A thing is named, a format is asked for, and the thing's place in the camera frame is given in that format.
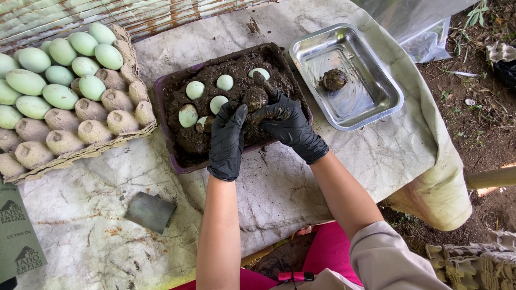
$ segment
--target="forearm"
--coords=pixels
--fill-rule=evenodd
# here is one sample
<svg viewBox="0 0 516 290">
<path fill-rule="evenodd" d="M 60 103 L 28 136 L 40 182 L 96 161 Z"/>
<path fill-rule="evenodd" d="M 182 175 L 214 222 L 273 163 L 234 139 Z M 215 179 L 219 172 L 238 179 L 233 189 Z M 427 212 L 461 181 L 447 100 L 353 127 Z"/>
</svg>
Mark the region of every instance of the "forearm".
<svg viewBox="0 0 516 290">
<path fill-rule="evenodd" d="M 383 220 L 375 202 L 333 152 L 310 165 L 331 214 L 348 239 L 366 226 Z"/>
<path fill-rule="evenodd" d="M 238 289 L 240 256 L 235 182 L 210 174 L 197 247 L 197 289 Z"/>
</svg>

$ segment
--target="corrugated metal sheet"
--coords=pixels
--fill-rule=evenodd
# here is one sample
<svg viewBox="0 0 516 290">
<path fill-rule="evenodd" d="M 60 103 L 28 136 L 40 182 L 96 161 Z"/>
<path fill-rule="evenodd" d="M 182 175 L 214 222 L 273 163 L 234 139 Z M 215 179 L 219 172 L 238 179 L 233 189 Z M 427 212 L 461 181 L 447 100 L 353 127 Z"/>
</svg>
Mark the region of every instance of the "corrugated metal sheet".
<svg viewBox="0 0 516 290">
<path fill-rule="evenodd" d="M 138 40 L 191 21 L 268 1 L 4 0 L 0 4 L 0 52 L 65 38 L 75 31 L 86 31 L 92 22 L 108 25 L 118 20 Z"/>
</svg>

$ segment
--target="egg tray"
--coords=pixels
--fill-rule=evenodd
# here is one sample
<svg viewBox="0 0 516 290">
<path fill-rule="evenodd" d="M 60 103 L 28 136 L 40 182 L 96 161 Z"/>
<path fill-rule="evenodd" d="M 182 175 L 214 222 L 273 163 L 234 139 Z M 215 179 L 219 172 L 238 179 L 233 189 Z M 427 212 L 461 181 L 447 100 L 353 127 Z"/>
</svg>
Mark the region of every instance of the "egg tray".
<svg viewBox="0 0 516 290">
<path fill-rule="evenodd" d="M 180 148 L 181 145 L 179 145 L 179 143 L 175 140 L 174 133 L 167 122 L 169 116 L 167 115 L 166 106 L 170 104 L 172 100 L 170 100 L 167 96 L 166 90 L 170 88 L 173 90 L 179 90 L 179 88 L 186 86 L 189 83 L 189 81 L 192 80 L 192 78 L 195 78 L 196 75 L 200 73 L 203 69 L 217 66 L 227 61 L 238 60 L 244 55 L 248 55 L 251 58 L 254 55 L 263 55 L 269 59 L 271 65 L 277 68 L 281 72 L 281 74 L 283 74 L 286 77 L 288 82 L 292 85 L 291 95 L 294 96 L 298 102 L 300 102 L 305 117 L 307 118 L 309 124 L 312 124 L 313 116 L 310 112 L 310 108 L 308 107 L 304 95 L 301 92 L 301 88 L 299 87 L 294 77 L 294 74 L 291 71 L 291 68 L 288 66 L 283 51 L 275 43 L 263 43 L 245 50 L 241 50 L 222 57 L 208 60 L 206 62 L 200 63 L 198 65 L 180 71 L 173 72 L 171 74 L 158 78 L 154 82 L 154 95 L 156 99 L 156 114 L 161 124 L 163 135 L 165 136 L 165 143 L 170 155 L 170 162 L 172 163 L 172 167 L 176 170 L 177 173 L 186 174 L 205 168 L 209 165 L 209 161 L 206 156 L 205 158 L 192 158 L 192 161 L 188 164 L 182 162 L 180 154 L 184 150 Z M 266 145 L 275 143 L 277 141 L 278 140 L 273 137 L 261 139 L 254 144 L 244 147 L 243 154 L 258 150 Z"/>
<path fill-rule="evenodd" d="M 84 140 L 82 140 L 79 136 L 77 131 L 60 131 L 65 134 L 66 132 L 71 132 L 74 137 L 73 140 L 77 142 L 81 142 L 84 144 L 81 147 L 80 150 L 73 150 L 72 152 L 63 153 L 60 155 L 57 155 L 55 153 L 52 153 L 49 148 L 47 147 L 47 143 L 40 140 L 38 141 L 27 141 L 26 139 L 21 138 L 18 136 L 15 130 L 6 130 L 1 129 L 0 131 L 0 144 L 5 145 L 6 138 L 8 136 L 13 136 L 13 134 L 16 134 L 18 136 L 19 143 L 17 144 L 11 144 L 11 148 L 8 149 L 7 153 L 0 154 L 0 172 L 2 173 L 4 177 L 4 183 L 12 182 L 13 184 L 21 184 L 24 183 L 27 180 L 35 180 L 41 178 L 47 171 L 52 169 L 62 169 L 67 168 L 73 165 L 73 161 L 80 159 L 80 158 L 89 158 L 89 157 L 97 157 L 102 152 L 107 151 L 113 147 L 119 147 L 126 144 L 127 140 L 134 139 L 134 138 L 140 138 L 144 137 L 146 135 L 149 135 L 156 127 L 156 118 L 154 117 L 153 111 L 152 111 L 152 105 L 150 104 L 149 96 L 147 94 L 147 89 L 145 84 L 141 81 L 141 79 L 138 77 L 138 64 L 136 61 L 136 52 L 134 50 L 134 47 L 131 45 L 131 38 L 129 34 L 125 31 L 123 27 L 112 25 L 110 27 L 111 31 L 115 34 L 117 37 L 117 41 L 114 43 L 114 47 L 116 47 L 120 53 L 122 54 L 124 65 L 119 71 L 110 71 L 105 70 L 108 74 L 114 74 L 116 77 L 111 78 L 111 80 L 115 79 L 117 82 L 112 82 L 110 84 L 107 84 L 106 82 L 106 88 L 112 89 L 114 98 L 118 98 L 119 96 L 122 97 L 122 103 L 125 103 L 126 106 L 120 106 L 120 105 L 111 105 L 108 106 L 107 104 L 103 104 L 101 102 L 93 102 L 93 101 L 87 101 L 89 103 L 94 103 L 95 106 L 102 106 L 107 113 L 113 112 L 114 110 L 117 110 L 117 114 L 113 114 L 110 118 L 126 118 L 124 120 L 130 120 L 131 121 L 131 128 L 129 130 L 120 129 L 120 130 L 114 130 L 109 131 L 108 126 L 106 125 L 106 119 L 99 119 L 93 120 L 89 119 L 88 117 L 81 116 L 79 119 L 80 126 L 84 125 L 91 125 L 96 124 L 98 126 L 101 126 L 100 128 L 101 132 L 104 132 L 105 134 L 110 134 L 109 140 L 103 140 L 99 142 L 94 142 L 90 145 L 87 145 Z M 114 90 L 114 87 L 118 87 L 119 89 L 124 87 L 128 88 L 129 92 L 123 92 L 119 90 Z M 72 83 L 72 89 L 77 90 L 77 88 L 74 88 L 74 84 Z M 137 96 L 137 98 L 128 98 L 128 95 L 131 96 Z M 34 120 L 31 118 L 23 118 L 19 121 L 17 126 L 20 124 L 20 122 L 26 122 L 24 126 L 33 124 L 36 126 L 45 126 L 44 120 Z M 43 131 L 51 131 L 48 134 L 53 134 L 52 127 L 44 128 Z M 30 166 L 30 168 L 24 167 L 21 165 L 21 163 L 17 160 L 15 151 L 20 146 L 23 150 L 25 150 L 26 154 L 31 154 L 30 150 L 33 150 L 32 148 L 44 148 L 44 151 L 48 154 L 49 152 L 52 153 L 54 159 L 48 162 L 45 162 L 44 164 L 36 164 L 34 166 Z"/>
</svg>

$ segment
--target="black nitrile glove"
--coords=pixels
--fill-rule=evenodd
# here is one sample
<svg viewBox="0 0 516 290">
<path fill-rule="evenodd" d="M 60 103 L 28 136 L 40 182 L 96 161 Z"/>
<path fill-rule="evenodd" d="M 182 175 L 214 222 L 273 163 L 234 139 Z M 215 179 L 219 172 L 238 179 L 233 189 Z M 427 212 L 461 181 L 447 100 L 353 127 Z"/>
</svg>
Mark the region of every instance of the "black nitrile glove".
<svg viewBox="0 0 516 290">
<path fill-rule="evenodd" d="M 246 119 L 247 106 L 238 107 L 230 114 L 229 102 L 222 105 L 212 124 L 212 148 L 209 151 L 208 171 L 216 178 L 233 181 L 240 172 L 244 149 L 244 135 L 240 134 Z"/>
<path fill-rule="evenodd" d="M 253 74 L 254 83 L 269 95 L 269 104 L 248 117 L 252 124 L 261 124 L 281 143 L 292 147 L 308 165 L 313 164 L 330 150 L 324 140 L 312 130 L 303 114 L 301 105 L 287 98 L 270 86 L 258 72 Z"/>
</svg>

